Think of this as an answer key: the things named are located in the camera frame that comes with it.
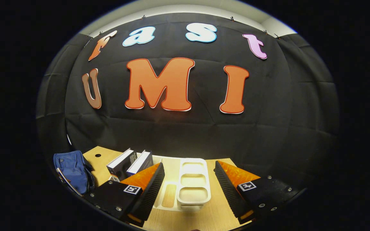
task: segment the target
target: blue backpack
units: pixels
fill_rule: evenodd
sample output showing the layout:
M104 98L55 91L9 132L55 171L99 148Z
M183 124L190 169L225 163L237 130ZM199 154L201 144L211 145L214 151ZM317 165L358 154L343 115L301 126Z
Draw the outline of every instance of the blue backpack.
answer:
M93 169L81 151L54 154L54 166L55 169L60 169L64 180L67 180L77 193L84 195L94 190L95 181L91 174Z

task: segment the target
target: book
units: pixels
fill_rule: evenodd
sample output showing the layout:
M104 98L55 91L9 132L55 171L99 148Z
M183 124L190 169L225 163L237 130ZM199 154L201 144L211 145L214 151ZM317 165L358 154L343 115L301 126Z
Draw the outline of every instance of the book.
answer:
M107 169L113 181L120 182L129 177L127 170L137 160L137 153L128 148L120 156L115 158L109 164Z
M144 169L147 169L154 165L152 161L152 152L146 152L145 150L139 155L135 162L127 170L128 176L132 176Z

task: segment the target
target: decorative letter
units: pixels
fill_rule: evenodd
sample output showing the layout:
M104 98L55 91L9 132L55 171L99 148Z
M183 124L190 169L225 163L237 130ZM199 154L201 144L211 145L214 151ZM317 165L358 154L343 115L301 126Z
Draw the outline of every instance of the decorative letter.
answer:
M260 47L260 45L263 46L263 43L255 35L242 35L242 37L248 39L249 48L256 57L266 59L266 54L261 51Z
M155 108L166 88L166 98L161 106L169 111L189 111L188 76L195 62L189 58L177 57L169 60L161 74L156 76L147 59L135 59L127 63L131 70L129 82L129 98L125 106L129 109L141 109L145 102L140 97L140 91L145 95L151 108Z
M104 46L107 45L107 42L109 41L109 38L110 37L113 37L115 34L116 34L116 31L114 31L111 34L106 35L105 37L103 37L100 40L98 40L97 46L95 47L95 49L92 52L91 56L88 58L88 61L91 61L92 59L94 59L95 57L97 57L101 53L100 49L101 48L104 48Z
M153 26L147 26L134 30L129 34L129 37L122 42L122 46L129 47L137 43L147 43L155 38L155 36L152 35L154 31L155 27Z
M189 41L213 42L216 39L216 27L204 23L191 23L186 26L190 32L185 34Z
M243 113L245 109L242 104L243 88L249 72L237 66L225 66L224 71L228 74L228 88L226 90L225 102L221 104L219 109L223 113Z
M82 75L82 82L84 83L84 90L85 90L85 96L88 100L89 104L95 108L99 109L101 108L102 102L101 102L101 95L100 95L100 89L98 88L98 69L92 69L88 74ZM91 92L89 91L89 85L88 85L88 79L91 77L92 79L92 86L94 87L94 93L95 93L95 99L92 98Z

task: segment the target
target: wooden table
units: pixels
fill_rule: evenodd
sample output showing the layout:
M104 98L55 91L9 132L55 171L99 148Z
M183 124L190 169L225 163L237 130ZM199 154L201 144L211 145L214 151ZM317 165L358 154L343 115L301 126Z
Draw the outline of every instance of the wooden table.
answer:
M99 146L84 153L85 159L87 159L94 168L92 174L95 177L95 184L97 187L109 180L110 174L106 165L121 154L122 152ZM191 231L194 229L199 229L201 231L223 231L242 226L239 224L238 219L233 215L213 171L215 168L215 161L217 160L235 166L229 158L206 160L211 199L202 209L198 211L178 212L153 208L142 229L150 231ZM179 177L179 173L176 173L177 171L172 167L174 165L170 164L170 161L173 160L164 159L162 161L165 170L164 181L177 180Z

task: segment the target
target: letter m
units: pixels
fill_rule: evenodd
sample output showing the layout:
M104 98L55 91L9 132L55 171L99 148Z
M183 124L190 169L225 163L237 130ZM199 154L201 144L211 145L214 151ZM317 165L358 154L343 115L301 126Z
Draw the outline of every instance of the letter m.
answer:
M161 74L157 76L147 59L135 59L127 64L131 71L129 82L129 98L125 106L129 109L141 109L145 102L140 91L145 95L151 108L155 108L163 91L166 89L165 100L161 106L169 111L189 111L188 76L195 62L189 58L177 57L169 60Z

